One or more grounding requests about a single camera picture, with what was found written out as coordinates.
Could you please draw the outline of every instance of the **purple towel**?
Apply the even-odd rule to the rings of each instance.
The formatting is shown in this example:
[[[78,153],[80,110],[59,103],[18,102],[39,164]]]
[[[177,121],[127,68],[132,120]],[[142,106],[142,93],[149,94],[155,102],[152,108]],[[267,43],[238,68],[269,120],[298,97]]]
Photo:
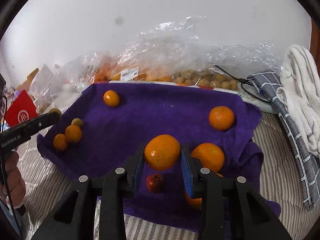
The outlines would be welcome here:
[[[119,94],[120,106],[111,108],[103,102],[107,90]],[[216,106],[227,106],[235,113],[236,123],[226,132],[209,125],[209,112]],[[54,136],[63,133],[76,117],[84,121],[81,142],[57,153],[52,145]],[[42,157],[51,160],[69,179],[75,179],[80,175],[106,175],[121,167],[139,144],[160,134],[170,134],[181,144],[188,143],[191,151],[210,142],[225,153],[220,173],[228,178],[244,176],[259,191],[263,154],[250,139],[260,119],[256,106],[234,94],[168,85],[101,83],[91,85],[45,137],[38,135],[37,144]],[[190,208],[185,200],[179,163],[162,172],[166,181],[163,193],[148,192],[145,179],[153,173],[158,172],[145,164],[140,190],[135,198],[124,199],[124,212],[197,232],[200,212]],[[278,204],[270,206],[280,214]]]

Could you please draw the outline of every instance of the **striped tablecloth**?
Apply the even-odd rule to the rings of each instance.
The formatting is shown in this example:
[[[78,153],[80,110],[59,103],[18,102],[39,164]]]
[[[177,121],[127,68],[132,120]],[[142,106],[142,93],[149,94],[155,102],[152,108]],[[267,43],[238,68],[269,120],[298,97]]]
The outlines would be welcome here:
[[[59,107],[62,112],[68,106]],[[294,240],[303,239],[320,215],[320,205],[307,212],[303,204],[301,181],[286,133],[276,115],[262,113],[252,140],[264,154],[260,174],[260,193],[281,205],[279,219]],[[43,159],[36,147],[36,135],[18,149],[18,167],[26,182],[24,215],[25,239],[31,239],[44,218],[67,191],[70,181],[54,164]],[[100,202],[97,202],[94,240],[99,239]],[[197,234],[182,229],[124,216],[128,240],[196,240]]]

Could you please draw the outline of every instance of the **red packaging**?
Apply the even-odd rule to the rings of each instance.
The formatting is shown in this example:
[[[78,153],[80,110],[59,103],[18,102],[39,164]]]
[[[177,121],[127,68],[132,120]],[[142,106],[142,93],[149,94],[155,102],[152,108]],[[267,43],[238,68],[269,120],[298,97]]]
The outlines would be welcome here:
[[[5,120],[10,127],[13,127],[37,116],[36,106],[27,92],[23,90],[7,110]]]

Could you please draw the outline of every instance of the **red fruit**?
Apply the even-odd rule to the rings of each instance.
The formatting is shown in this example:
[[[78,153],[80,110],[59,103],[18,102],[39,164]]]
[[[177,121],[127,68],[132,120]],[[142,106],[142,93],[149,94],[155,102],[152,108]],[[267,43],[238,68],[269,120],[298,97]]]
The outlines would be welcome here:
[[[152,193],[162,191],[164,185],[163,176],[161,174],[152,174],[147,177],[147,188]]]

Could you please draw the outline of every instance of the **plastic bag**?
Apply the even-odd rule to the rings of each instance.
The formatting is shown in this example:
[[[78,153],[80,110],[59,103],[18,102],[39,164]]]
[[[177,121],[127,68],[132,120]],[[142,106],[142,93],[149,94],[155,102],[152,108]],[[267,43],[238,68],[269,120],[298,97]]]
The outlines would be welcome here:
[[[39,70],[34,77],[28,94],[33,96],[37,112],[41,113],[61,92],[64,79],[61,79],[56,73],[47,67],[46,64]]]
[[[110,64],[111,57],[106,52],[90,52],[63,65],[55,75],[74,84],[82,92],[94,82],[98,68],[104,69],[104,64]]]
[[[237,81],[214,64],[237,78],[280,67],[280,58],[267,43],[218,47],[201,42],[197,28],[205,22],[205,17],[188,17],[179,23],[162,23],[140,33],[118,56],[88,53],[63,65],[55,75],[74,84],[79,92],[94,82],[110,80],[176,82],[237,90]]]

